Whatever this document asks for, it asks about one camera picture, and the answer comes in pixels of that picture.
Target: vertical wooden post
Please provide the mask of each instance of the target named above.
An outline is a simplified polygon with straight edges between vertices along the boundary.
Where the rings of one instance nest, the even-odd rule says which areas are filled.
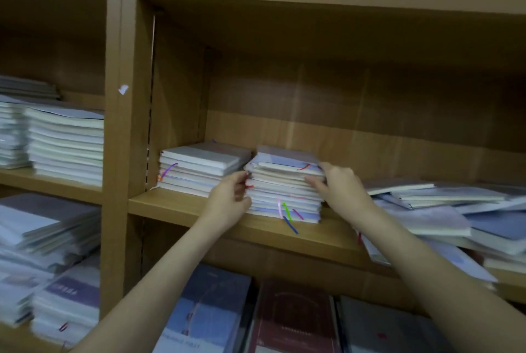
[[[142,0],[108,0],[101,317],[141,278],[142,218],[128,199],[146,187],[153,22]]]

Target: hand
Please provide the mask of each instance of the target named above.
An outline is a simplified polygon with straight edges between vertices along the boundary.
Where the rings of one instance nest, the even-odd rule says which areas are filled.
[[[329,206],[346,221],[355,223],[361,213],[377,207],[351,169],[326,162],[319,166],[325,172],[327,184],[313,176],[306,176],[305,181],[317,189]]]
[[[245,195],[248,173],[238,171],[223,178],[210,192],[199,221],[221,234],[236,224],[252,205]]]

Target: person's left arm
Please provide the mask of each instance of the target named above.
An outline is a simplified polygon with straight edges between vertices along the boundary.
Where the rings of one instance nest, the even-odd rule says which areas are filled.
[[[151,352],[195,267],[250,208],[246,178],[245,171],[224,178],[191,229],[72,352]]]

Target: person's left hand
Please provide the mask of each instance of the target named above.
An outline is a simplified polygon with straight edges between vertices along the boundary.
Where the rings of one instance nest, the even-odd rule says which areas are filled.
[[[223,178],[210,192],[200,222],[221,234],[236,224],[252,205],[250,197],[245,195],[246,171],[237,171]]]

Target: forearm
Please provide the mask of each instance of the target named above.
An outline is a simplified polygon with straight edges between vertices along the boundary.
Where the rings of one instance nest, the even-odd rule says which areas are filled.
[[[199,219],[82,340],[75,353],[151,352],[188,278],[220,234]]]
[[[459,352],[526,351],[526,317],[384,210],[365,211],[353,223],[389,260]]]

